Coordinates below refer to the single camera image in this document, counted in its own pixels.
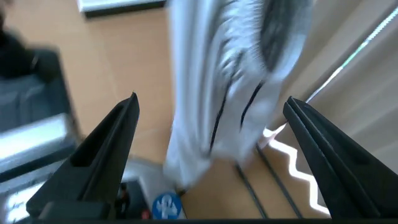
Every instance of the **white cloth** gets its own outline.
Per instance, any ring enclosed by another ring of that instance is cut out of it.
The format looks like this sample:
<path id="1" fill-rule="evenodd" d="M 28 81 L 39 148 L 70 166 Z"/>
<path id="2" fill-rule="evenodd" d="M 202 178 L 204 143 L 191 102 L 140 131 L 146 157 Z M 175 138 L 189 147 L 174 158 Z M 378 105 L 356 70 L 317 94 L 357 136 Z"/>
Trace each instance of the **white cloth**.
<path id="1" fill-rule="evenodd" d="M 165 175 L 189 188 L 213 158 L 245 161 L 300 55 L 310 4 L 170 2 L 175 115 Z"/>

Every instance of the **round blue sticker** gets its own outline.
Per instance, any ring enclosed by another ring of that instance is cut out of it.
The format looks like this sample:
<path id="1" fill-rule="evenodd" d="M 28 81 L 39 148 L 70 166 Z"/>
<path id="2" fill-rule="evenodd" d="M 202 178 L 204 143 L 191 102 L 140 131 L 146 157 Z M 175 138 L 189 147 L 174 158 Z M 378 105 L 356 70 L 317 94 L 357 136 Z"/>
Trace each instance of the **round blue sticker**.
<path id="1" fill-rule="evenodd" d="M 181 200 L 175 193 L 161 194 L 152 204 L 152 214 L 156 219 L 177 219 L 181 209 Z"/>

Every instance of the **brown floor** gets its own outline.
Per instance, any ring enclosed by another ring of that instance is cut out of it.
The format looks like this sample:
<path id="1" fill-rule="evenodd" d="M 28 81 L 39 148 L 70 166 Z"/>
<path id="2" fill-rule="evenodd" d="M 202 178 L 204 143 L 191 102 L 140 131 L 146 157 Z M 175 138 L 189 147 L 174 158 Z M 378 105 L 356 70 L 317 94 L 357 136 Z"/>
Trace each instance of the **brown floor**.
<path id="1" fill-rule="evenodd" d="M 167 13 L 164 9 L 86 21 L 76 0 L 16 0 L 7 25 L 30 44 L 60 49 L 70 96 L 83 134 L 132 91 L 141 114 L 131 155 L 164 161 L 172 123 Z M 268 151 L 289 183 L 304 217 L 324 217 L 308 205 L 308 186 L 292 179 L 288 159 Z M 271 218 L 296 218 L 270 172 L 258 157 L 244 170 Z M 217 161 L 182 197 L 188 218 L 260 218 L 233 164 Z"/>

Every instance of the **beige curtain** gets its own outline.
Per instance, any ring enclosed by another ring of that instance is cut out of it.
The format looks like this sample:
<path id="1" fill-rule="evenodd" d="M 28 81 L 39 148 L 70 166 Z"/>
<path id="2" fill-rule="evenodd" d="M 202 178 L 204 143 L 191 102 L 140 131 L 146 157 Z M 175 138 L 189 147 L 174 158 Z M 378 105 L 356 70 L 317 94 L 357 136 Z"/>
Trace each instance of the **beige curtain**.
<path id="1" fill-rule="evenodd" d="M 398 5 L 397 1 L 359 1 L 315 56 L 295 69 L 285 85 L 270 128 L 285 123 L 283 103 L 292 95 L 306 100 L 348 58 L 362 41 Z M 316 110 L 352 137 L 394 172 L 398 173 L 398 18 L 394 18 L 370 41 L 332 81 L 309 101 Z M 311 174 L 292 130 L 287 125 L 277 142 L 297 149 L 296 168 Z M 268 145 L 266 154 L 275 153 Z M 275 166 L 281 161 L 272 161 Z M 302 189 L 289 185 L 293 198 Z M 318 203 L 325 205 L 319 193 Z"/>

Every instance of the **cable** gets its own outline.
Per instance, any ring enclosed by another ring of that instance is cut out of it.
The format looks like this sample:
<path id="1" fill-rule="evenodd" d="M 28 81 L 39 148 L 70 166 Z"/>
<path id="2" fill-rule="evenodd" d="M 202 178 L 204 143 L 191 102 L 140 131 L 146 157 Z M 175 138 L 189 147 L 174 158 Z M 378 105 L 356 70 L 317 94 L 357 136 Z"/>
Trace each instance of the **cable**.
<path id="1" fill-rule="evenodd" d="M 253 188 L 251 187 L 251 184 L 248 181 L 248 178 L 244 175 L 242 168 L 239 166 L 239 164 L 235 165 L 236 170 L 238 171 L 239 177 L 243 180 L 244 185 L 248 189 L 250 196 L 252 197 L 254 203 L 256 204 L 257 209 L 259 210 L 261 217 L 262 218 L 268 218 L 266 211 L 264 210 L 264 207 L 262 206 L 261 202 L 259 201 L 256 193 L 254 192 Z"/>
<path id="2" fill-rule="evenodd" d="M 290 194 L 287 191 L 285 185 L 280 180 L 280 178 L 279 178 L 278 174 L 275 172 L 274 168 L 272 168 L 271 163 L 268 161 L 268 159 L 266 158 L 264 153 L 261 151 L 261 148 L 260 148 L 260 146 L 258 144 L 256 144 L 256 149 L 257 149 L 257 152 L 260 155 L 261 160 L 265 163 L 265 165 L 269 169 L 270 173 L 274 177 L 275 181 L 277 182 L 278 186 L 282 190 L 282 193 L 285 195 L 285 197 L 286 197 L 287 201 L 289 202 L 290 206 L 293 208 L 294 213 L 296 213 L 296 216 L 298 218 L 303 218 L 303 215 L 301 214 L 299 208 L 297 208 L 297 205 L 294 203 L 294 201 L 292 199 L 292 196 L 290 196 Z"/>

